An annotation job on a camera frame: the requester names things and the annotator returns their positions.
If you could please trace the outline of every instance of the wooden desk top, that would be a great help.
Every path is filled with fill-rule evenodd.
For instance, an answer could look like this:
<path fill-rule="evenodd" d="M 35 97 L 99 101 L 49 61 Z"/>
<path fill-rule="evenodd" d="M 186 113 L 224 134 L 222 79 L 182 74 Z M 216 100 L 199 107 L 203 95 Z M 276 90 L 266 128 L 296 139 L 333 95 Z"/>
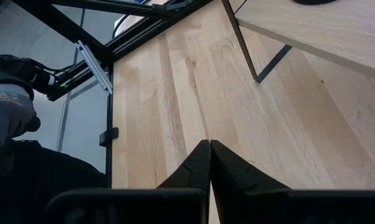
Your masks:
<path fill-rule="evenodd" d="M 259 70 L 283 46 L 242 32 Z M 202 139 L 294 189 L 375 188 L 375 80 L 291 49 L 255 83 L 220 0 L 115 64 L 113 125 L 113 188 L 157 187 Z"/>
<path fill-rule="evenodd" d="M 375 0 L 318 6 L 247 0 L 239 24 L 365 75 L 375 76 Z"/>

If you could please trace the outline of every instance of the gray work glove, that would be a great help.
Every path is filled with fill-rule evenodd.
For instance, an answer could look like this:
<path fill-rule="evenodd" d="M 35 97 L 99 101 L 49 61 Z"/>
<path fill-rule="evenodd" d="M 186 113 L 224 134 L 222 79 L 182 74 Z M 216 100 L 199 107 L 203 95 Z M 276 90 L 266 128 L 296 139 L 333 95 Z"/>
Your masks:
<path fill-rule="evenodd" d="M 28 124 L 37 113 L 23 87 L 0 84 L 0 144 L 25 133 Z"/>

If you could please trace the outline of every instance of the metal bracket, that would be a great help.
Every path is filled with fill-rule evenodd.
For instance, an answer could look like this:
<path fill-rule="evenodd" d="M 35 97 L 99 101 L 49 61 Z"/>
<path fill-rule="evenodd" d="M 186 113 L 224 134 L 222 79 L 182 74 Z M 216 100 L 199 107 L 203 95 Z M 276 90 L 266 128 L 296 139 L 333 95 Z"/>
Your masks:
<path fill-rule="evenodd" d="M 118 128 L 111 128 L 100 135 L 99 146 L 106 147 L 114 139 L 118 138 Z"/>
<path fill-rule="evenodd" d="M 84 45 L 81 40 L 79 40 L 75 45 L 77 46 L 77 49 L 80 51 L 83 59 L 87 63 L 88 68 L 92 71 L 99 84 L 105 90 L 105 93 L 108 96 L 113 94 L 113 85 L 111 81 L 106 76 L 105 71 L 103 71 L 95 56 L 93 56 L 89 47 Z"/>

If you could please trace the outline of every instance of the black plastic part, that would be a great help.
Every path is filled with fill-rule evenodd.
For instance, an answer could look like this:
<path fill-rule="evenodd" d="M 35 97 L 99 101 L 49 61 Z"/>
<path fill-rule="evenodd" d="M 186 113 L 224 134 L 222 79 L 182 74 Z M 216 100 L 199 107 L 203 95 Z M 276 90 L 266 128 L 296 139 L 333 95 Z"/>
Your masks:
<path fill-rule="evenodd" d="M 246 192 L 264 193 L 289 189 L 212 140 L 211 181 L 221 224 L 242 223 Z"/>
<path fill-rule="evenodd" d="M 239 223 L 375 223 L 371 190 L 245 192 L 241 207 Z"/>
<path fill-rule="evenodd" d="M 293 0 L 300 4 L 306 4 L 306 5 L 319 5 L 319 4 L 326 4 L 329 2 L 333 2 L 335 0 Z"/>
<path fill-rule="evenodd" d="M 49 224 L 206 224 L 207 193 L 199 189 L 79 189 L 47 207 Z"/>
<path fill-rule="evenodd" d="M 178 169 L 160 186 L 195 187 L 204 191 L 210 189 L 211 146 L 208 140 L 202 140 L 190 153 Z"/>
<path fill-rule="evenodd" d="M 100 135 L 99 145 L 107 147 L 116 138 L 118 138 L 118 128 L 111 128 Z"/>

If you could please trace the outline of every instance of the black round object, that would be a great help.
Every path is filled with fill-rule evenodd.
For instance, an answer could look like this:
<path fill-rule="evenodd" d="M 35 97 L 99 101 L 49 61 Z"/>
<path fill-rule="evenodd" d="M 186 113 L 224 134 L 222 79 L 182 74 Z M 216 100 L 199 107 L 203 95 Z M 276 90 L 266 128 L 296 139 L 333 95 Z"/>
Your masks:
<path fill-rule="evenodd" d="M 300 4 L 306 4 L 306 5 L 317 5 L 317 4 L 326 4 L 335 0 L 293 0 Z"/>
<path fill-rule="evenodd" d="M 25 127 L 25 130 L 28 132 L 35 132 L 38 131 L 40 128 L 40 119 L 38 117 L 34 117 Z"/>

